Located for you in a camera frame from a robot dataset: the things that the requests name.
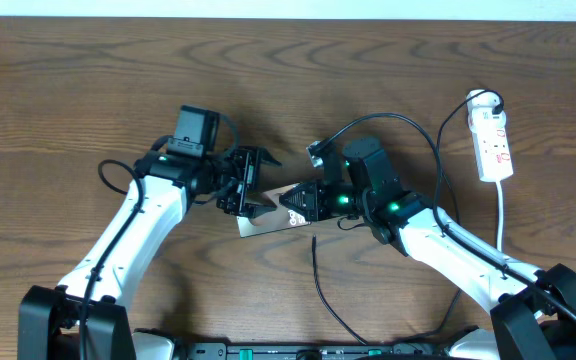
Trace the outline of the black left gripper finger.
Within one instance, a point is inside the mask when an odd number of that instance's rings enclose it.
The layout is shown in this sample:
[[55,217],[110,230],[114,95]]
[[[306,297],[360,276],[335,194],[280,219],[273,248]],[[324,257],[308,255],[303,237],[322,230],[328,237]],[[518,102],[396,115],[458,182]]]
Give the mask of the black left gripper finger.
[[282,163],[275,159],[264,147],[258,149],[258,162],[271,167],[281,167]]
[[239,215],[245,218],[258,218],[277,209],[276,203],[265,193],[247,194],[241,203]]

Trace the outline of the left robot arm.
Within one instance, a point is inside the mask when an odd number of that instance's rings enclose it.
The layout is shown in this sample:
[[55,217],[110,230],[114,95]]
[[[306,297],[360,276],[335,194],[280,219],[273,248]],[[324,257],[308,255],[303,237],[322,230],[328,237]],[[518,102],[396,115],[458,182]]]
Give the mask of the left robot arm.
[[176,129],[133,165],[124,201],[100,238],[54,288],[32,286],[19,307],[20,359],[183,359],[184,343],[157,330],[132,330],[128,310],[168,234],[194,205],[256,218],[269,207],[247,201],[260,168],[280,163],[235,137],[217,153],[221,113],[184,105]]

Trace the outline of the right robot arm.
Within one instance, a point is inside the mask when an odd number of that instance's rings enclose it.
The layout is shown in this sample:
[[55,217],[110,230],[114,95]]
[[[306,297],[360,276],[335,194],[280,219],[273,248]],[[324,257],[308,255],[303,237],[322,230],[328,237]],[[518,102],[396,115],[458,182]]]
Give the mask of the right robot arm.
[[493,329],[472,331],[448,353],[475,359],[576,359],[576,273],[544,271],[514,259],[453,221],[441,208],[402,187],[372,137],[338,151],[308,149],[325,179],[303,182],[280,197],[308,222],[360,218],[382,244],[435,269],[470,296]]

